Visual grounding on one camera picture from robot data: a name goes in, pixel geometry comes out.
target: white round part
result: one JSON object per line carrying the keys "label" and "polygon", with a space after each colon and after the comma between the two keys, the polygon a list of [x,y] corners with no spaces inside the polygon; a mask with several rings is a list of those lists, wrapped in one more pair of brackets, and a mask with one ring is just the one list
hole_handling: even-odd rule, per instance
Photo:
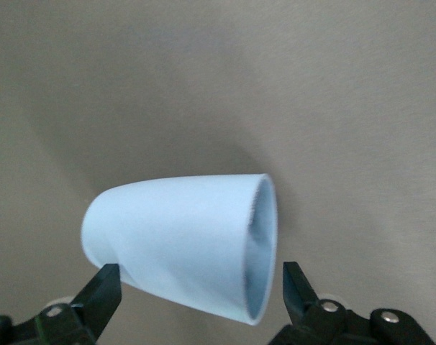
{"label": "white round part", "polygon": [[268,175],[148,180],[89,206],[82,245],[97,267],[153,295],[250,325],[263,317],[276,261],[276,196]]}

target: cup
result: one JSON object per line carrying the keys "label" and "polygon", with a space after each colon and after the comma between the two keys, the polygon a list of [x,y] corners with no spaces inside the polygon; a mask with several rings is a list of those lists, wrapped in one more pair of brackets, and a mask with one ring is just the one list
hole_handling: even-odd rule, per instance
{"label": "cup", "polygon": [[88,207],[82,245],[97,267],[145,292],[257,324],[276,261],[276,196],[268,175],[147,180],[112,188]]}

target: light blue cup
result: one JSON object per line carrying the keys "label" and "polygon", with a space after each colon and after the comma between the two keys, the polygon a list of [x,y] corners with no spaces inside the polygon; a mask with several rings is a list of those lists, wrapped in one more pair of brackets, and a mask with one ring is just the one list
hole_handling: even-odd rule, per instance
{"label": "light blue cup", "polygon": [[250,325],[263,317],[276,261],[268,175],[148,180],[100,194],[82,225],[97,267],[153,295]]}

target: gray tabletop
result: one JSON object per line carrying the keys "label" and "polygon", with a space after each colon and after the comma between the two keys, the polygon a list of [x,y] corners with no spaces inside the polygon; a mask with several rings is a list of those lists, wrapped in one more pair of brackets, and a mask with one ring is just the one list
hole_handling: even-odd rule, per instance
{"label": "gray tabletop", "polygon": [[100,192],[269,173],[277,273],[252,327],[124,286],[100,344],[266,344],[281,264],[436,341],[436,1],[0,1],[0,313],[96,272]]}

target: light blue cone-shaped object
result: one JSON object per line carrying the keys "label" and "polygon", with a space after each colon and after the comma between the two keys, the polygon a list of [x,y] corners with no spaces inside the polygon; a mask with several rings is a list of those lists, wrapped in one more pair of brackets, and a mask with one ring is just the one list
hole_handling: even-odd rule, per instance
{"label": "light blue cone-shaped object", "polygon": [[149,180],[90,205],[82,245],[97,267],[153,295],[250,325],[264,314],[276,261],[277,211],[267,175]]}

